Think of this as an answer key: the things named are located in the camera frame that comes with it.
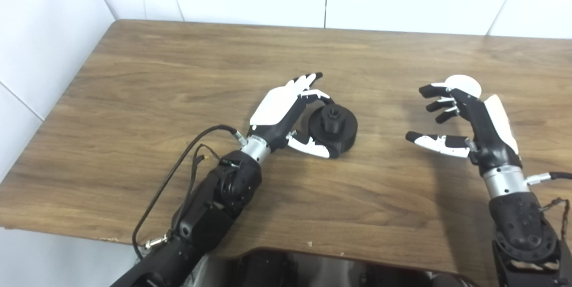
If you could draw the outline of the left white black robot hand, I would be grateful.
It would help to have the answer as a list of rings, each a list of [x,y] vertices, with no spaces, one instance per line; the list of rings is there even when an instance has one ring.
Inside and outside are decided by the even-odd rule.
[[[259,163],[286,147],[326,159],[338,158],[339,153],[308,132],[294,129],[308,104],[334,103],[326,93],[312,89],[313,83],[321,77],[321,72],[302,75],[270,90],[250,118],[247,142],[241,150]]]

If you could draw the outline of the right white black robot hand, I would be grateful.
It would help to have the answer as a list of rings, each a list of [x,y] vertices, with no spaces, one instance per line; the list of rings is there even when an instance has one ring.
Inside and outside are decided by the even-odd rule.
[[[442,155],[468,158],[479,167],[480,174],[505,165],[522,166],[502,102],[495,96],[481,100],[478,81],[453,76],[448,81],[423,85],[419,93],[425,99],[437,98],[426,106],[427,112],[441,110],[435,118],[437,124],[463,118],[469,122],[473,137],[409,131],[406,140]]]

